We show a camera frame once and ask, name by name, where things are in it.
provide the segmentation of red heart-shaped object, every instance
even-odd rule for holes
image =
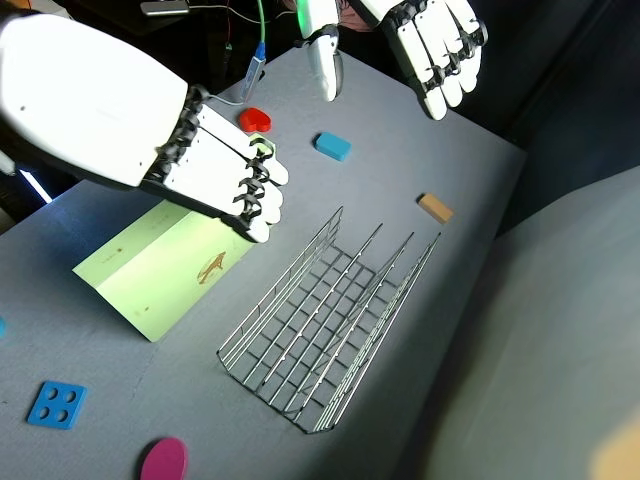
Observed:
[[[268,132],[271,130],[271,118],[262,110],[247,108],[238,117],[240,128],[247,133]]]

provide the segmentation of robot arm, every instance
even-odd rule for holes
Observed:
[[[487,31],[467,0],[352,0],[350,3],[369,25],[381,25],[432,118],[443,118],[447,106],[458,106],[463,93],[475,88]],[[320,25],[334,13],[337,7],[334,8],[333,1],[299,0],[298,17],[303,36],[310,35],[309,25],[319,32]],[[316,15],[322,20],[307,21],[307,15]],[[328,57],[329,53],[325,52],[324,56]],[[312,61],[312,66],[316,76],[332,75],[328,62],[318,65]]]
[[[9,157],[142,188],[264,242],[280,220],[287,170],[275,145],[245,135],[208,99],[141,51],[71,20],[14,16],[0,29],[0,149]]]

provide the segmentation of blue block with four holes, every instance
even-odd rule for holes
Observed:
[[[331,158],[343,162],[351,151],[351,144],[340,137],[336,137],[332,133],[321,133],[315,141],[316,150]]]
[[[44,382],[27,422],[40,427],[70,430],[86,395],[87,389],[80,385]]]

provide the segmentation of wire basket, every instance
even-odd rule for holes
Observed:
[[[217,352],[227,372],[306,433],[337,425],[440,234],[399,285],[387,279],[413,233],[374,271],[334,245],[342,207]]]

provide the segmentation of green box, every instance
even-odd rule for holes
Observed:
[[[156,342],[252,245],[219,219],[163,201],[73,271]]]

